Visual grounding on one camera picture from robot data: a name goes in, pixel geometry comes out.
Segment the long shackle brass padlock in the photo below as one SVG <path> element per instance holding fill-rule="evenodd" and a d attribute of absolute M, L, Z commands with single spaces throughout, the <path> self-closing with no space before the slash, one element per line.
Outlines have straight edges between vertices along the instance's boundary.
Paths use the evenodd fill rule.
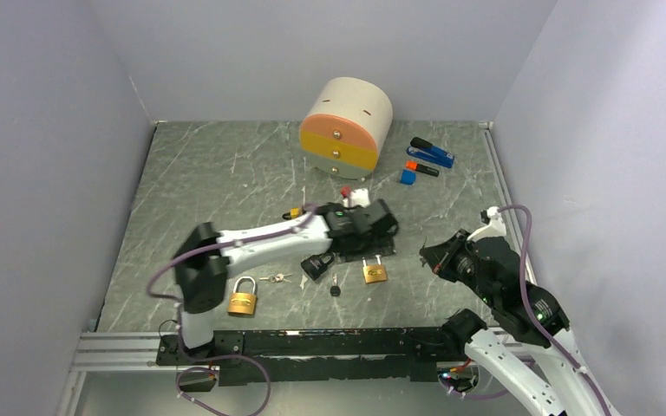
<path fill-rule="evenodd" d="M 382 263 L 382 256 L 375 255 L 362 260 L 362 275 L 366 284 L 383 283 L 388 280 L 388 274 Z"/>

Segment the black head key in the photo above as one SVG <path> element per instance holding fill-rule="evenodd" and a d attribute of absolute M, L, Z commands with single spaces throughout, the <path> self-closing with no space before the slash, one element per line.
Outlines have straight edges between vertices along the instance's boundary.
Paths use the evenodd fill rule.
<path fill-rule="evenodd" d="M 338 297 L 342 294 L 342 290 L 338 284 L 338 275 L 334 274 L 332 277 L 332 284 L 330 286 L 330 295 L 333 297 Z"/>

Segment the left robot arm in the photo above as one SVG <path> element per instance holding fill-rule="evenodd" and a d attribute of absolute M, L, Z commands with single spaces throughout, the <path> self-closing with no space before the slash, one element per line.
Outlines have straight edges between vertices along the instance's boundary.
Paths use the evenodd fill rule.
<path fill-rule="evenodd" d="M 292 257 L 363 257 L 398 231 L 399 223 L 382 199 L 354 207 L 307 204 L 298 218 L 248 230 L 198 225 L 172 261 L 180 289 L 180 354 L 192 364 L 212 356 L 210 315 L 225 300 L 228 279 Z"/>

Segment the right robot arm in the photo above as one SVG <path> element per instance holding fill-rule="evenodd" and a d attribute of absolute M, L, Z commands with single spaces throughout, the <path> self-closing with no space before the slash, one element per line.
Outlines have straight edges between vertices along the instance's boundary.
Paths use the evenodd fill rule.
<path fill-rule="evenodd" d="M 421 262 L 439 278 L 462 283 L 479 297 L 540 371 L 535 373 L 469 309 L 442 325 L 445 354 L 475 361 L 531 415 L 616 415 L 555 296 L 525 280 L 520 255 L 504 237 L 469 237 L 460 230 L 444 243 L 421 247 Z"/>

